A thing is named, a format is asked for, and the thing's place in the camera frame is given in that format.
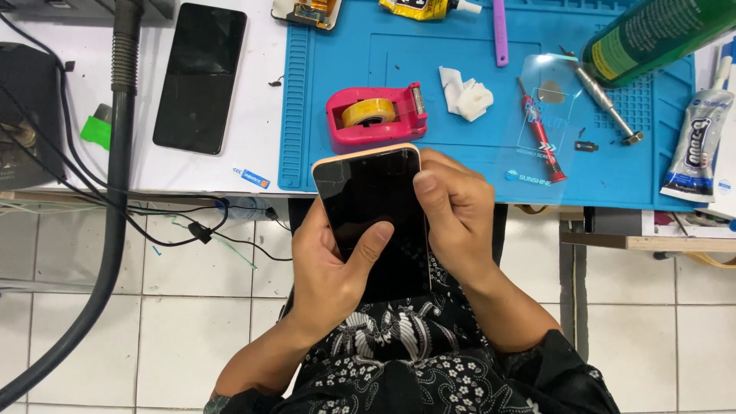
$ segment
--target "white tiled floor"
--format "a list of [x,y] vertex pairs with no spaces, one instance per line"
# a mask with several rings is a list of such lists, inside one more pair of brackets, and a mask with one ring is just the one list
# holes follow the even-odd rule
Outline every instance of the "white tiled floor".
[[[219,221],[215,211],[193,216]],[[93,281],[103,221],[98,211],[0,216],[0,277]],[[170,218],[139,223],[162,241],[189,237]],[[232,220],[222,232],[291,257],[289,233],[275,222]],[[529,217],[512,208],[501,267],[559,320],[558,232],[555,214]],[[159,255],[132,229],[127,241],[116,294],[100,321],[29,393],[27,411],[21,402],[4,413],[201,412],[225,362],[275,323],[293,283],[291,262],[273,262],[250,245],[233,243],[238,253],[216,240],[156,246]],[[621,410],[736,414],[736,271],[609,249],[591,248],[587,257],[590,362]],[[3,294],[0,385],[56,341],[87,297]]]

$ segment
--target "pink tape dispenser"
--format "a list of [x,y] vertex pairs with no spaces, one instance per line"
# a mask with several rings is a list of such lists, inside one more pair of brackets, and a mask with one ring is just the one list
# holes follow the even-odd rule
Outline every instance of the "pink tape dispenser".
[[327,100],[330,146],[336,154],[422,138],[427,113],[420,83],[407,88],[348,88]]

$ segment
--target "hand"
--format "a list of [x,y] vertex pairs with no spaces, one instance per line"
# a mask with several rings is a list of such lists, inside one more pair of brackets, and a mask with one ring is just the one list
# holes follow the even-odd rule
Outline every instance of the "hand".
[[287,316],[293,326],[312,336],[313,344],[353,313],[366,288],[368,272],[393,233],[390,222],[375,223],[343,263],[322,201],[314,201],[291,241],[294,308]]
[[414,192],[429,221],[429,245],[464,287],[477,287],[497,270],[492,256],[495,193],[483,175],[440,152],[420,151]]

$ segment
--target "glue tube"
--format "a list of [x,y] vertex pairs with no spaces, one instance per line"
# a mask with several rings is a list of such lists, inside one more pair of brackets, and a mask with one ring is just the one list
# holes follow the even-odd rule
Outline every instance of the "glue tube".
[[397,3],[397,0],[378,0],[378,3],[395,15],[420,21],[445,18],[452,9],[475,14],[480,14],[483,10],[480,4],[465,0],[402,0],[400,3]]
[[715,202],[713,156],[734,103],[734,94],[723,90],[731,62],[730,56],[721,61],[713,88],[698,92],[685,110],[680,141],[659,193],[696,203]]

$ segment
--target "hose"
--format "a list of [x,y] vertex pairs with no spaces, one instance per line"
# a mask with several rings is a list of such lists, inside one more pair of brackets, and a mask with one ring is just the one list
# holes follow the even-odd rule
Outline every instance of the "hose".
[[[128,189],[132,152],[133,114],[138,40],[141,31],[143,0],[116,0],[113,27],[113,122],[107,183]],[[110,190],[109,200],[126,208],[127,196]],[[105,309],[113,294],[123,257],[126,221],[116,207],[108,206],[105,220],[105,246],[97,282],[87,304],[64,335],[38,361],[0,390],[0,411],[10,406],[46,378],[84,339]]]

